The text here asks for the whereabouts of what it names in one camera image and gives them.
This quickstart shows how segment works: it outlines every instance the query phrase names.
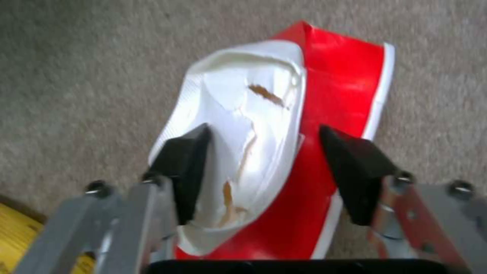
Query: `brown stain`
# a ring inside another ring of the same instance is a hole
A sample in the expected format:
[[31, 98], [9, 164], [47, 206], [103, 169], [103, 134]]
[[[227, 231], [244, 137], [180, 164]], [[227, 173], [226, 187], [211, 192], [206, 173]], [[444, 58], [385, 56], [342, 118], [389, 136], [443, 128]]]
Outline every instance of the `brown stain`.
[[255, 94], [258, 94], [265, 99], [273, 102], [274, 104], [283, 107], [284, 103], [281, 98], [275, 96], [274, 94], [270, 93], [266, 88], [259, 85], [249, 85], [248, 88], [253, 91]]
[[226, 224], [236, 221], [240, 213], [247, 211], [244, 208], [236, 207], [233, 205], [232, 187], [230, 186], [230, 182], [228, 181], [226, 181], [223, 185], [223, 199], [224, 205], [226, 207], [226, 212], [225, 215], [223, 215], [222, 220], [218, 224], [218, 227], [223, 227]]

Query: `white trim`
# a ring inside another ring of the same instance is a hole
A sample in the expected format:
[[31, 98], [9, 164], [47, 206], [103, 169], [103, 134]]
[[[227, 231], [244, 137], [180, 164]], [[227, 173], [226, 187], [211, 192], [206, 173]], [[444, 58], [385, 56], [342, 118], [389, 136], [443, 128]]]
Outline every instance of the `white trim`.
[[[380, 115], [382, 108], [387, 101], [387, 94], [389, 93], [389, 87], [391, 86], [395, 62], [395, 48], [393, 45], [384, 43], [384, 61], [382, 63], [382, 71], [380, 73], [379, 84], [375, 91], [374, 100], [372, 101], [372, 107], [370, 110], [367, 124], [365, 125], [362, 138], [367, 140], [374, 139], [375, 132], [380, 122]], [[340, 213], [343, 207], [343, 201], [340, 193], [337, 191], [332, 195], [330, 201], [330, 208], [323, 224], [323, 229], [318, 237], [315, 249], [311, 254], [311, 259], [323, 259], [326, 256], [328, 248], [333, 239], [333, 234], [337, 228], [338, 221], [340, 220]]]
[[337, 228], [338, 221], [340, 220], [342, 207], [343, 201], [337, 189], [337, 191], [335, 191], [331, 197], [330, 207], [328, 208], [328, 212], [326, 214], [325, 224], [321, 230], [321, 233], [319, 234], [315, 250], [313, 250], [313, 253], [311, 254], [311, 259], [325, 258], [326, 252], [332, 243], [333, 234]]
[[375, 132], [380, 122], [380, 115], [382, 108], [387, 101], [387, 94], [393, 79], [395, 61], [395, 48], [393, 45], [384, 43], [384, 62], [382, 64], [382, 72], [380, 73], [379, 85], [374, 95], [372, 102], [372, 109], [367, 120], [367, 125], [362, 134], [362, 138], [373, 140]]

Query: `cracked plastic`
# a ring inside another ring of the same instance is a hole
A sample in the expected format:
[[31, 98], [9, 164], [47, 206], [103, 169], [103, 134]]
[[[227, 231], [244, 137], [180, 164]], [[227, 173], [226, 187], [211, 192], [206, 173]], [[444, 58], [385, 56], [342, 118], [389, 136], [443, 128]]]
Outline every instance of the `cracked plastic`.
[[304, 91], [301, 49], [287, 41], [217, 51], [190, 67], [149, 157], [201, 123], [212, 129], [194, 220], [178, 230], [183, 251], [211, 252], [277, 196], [296, 153]]

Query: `gray carpet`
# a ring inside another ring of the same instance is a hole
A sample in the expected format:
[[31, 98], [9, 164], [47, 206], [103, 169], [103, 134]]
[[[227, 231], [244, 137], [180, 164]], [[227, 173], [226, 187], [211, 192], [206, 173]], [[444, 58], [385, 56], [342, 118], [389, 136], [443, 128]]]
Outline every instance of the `gray carpet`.
[[[185, 70], [304, 19], [396, 46], [376, 142], [422, 183], [486, 193], [487, 2], [0, 2], [0, 194], [49, 214], [87, 182], [126, 190], [147, 164]], [[371, 257], [343, 214], [331, 257]]]

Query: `yellow object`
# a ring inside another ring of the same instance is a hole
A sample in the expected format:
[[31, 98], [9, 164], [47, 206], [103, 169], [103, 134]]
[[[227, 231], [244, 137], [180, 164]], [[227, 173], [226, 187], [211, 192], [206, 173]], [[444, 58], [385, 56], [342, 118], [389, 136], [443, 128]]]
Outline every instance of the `yellow object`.
[[[12, 273], [43, 225], [0, 203], [0, 274]], [[81, 255], [72, 274], [93, 272], [94, 260]]]

